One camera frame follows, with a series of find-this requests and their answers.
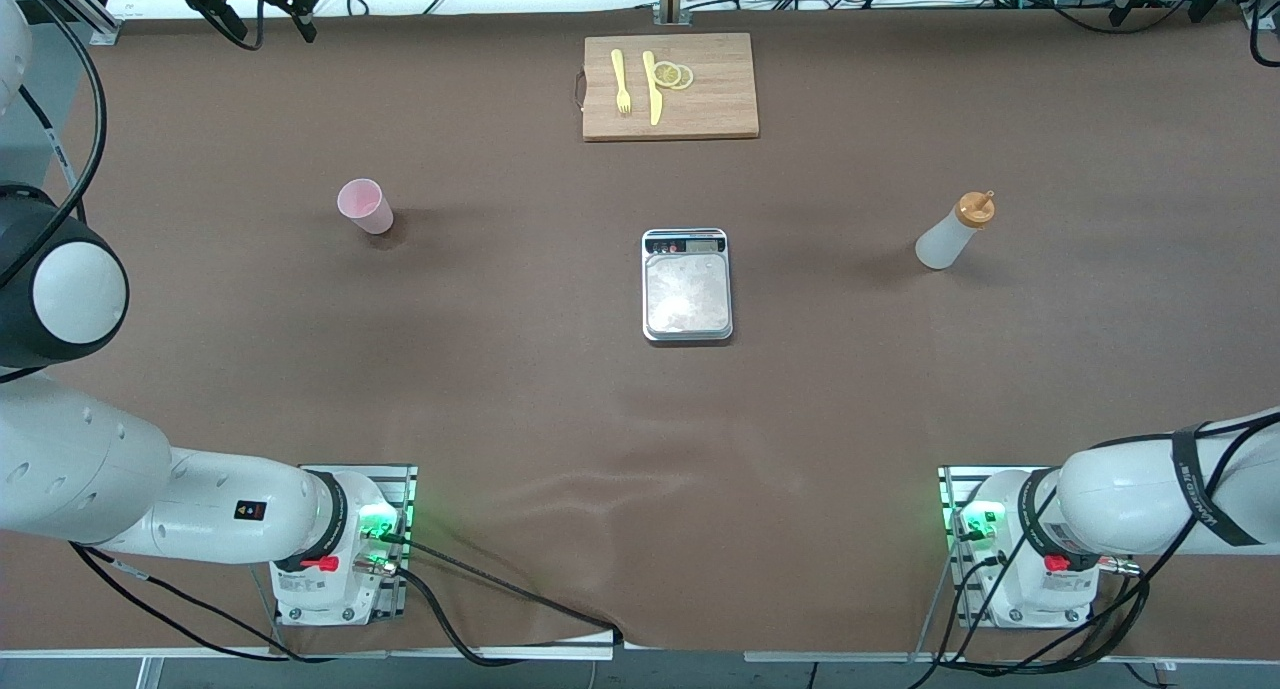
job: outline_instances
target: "scale weighing platform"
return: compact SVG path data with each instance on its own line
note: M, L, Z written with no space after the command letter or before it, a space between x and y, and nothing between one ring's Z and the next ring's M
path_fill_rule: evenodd
M728 237L722 229L649 229L640 238L644 336L717 342L733 333Z

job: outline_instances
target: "gray floor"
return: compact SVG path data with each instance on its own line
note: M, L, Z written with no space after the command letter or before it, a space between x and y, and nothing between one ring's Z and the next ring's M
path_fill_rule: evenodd
M710 652L618 652L596 666L598 689L805 689L813 665L746 663L741 654ZM1152 676L1151 666L1138 667ZM901 689L920 676L920 666L823 663L814 689ZM129 689L137 660L0 661L0 688ZM344 660L319 666L264 665L241 660L166 660L161 689L585 689L586 662L529 662L477 669L461 660ZM1280 666L1179 665L1170 675L1183 689L1261 689L1280 686ZM1052 677L986 679L940 671L927 689L1140 689L1120 665L1101 665Z

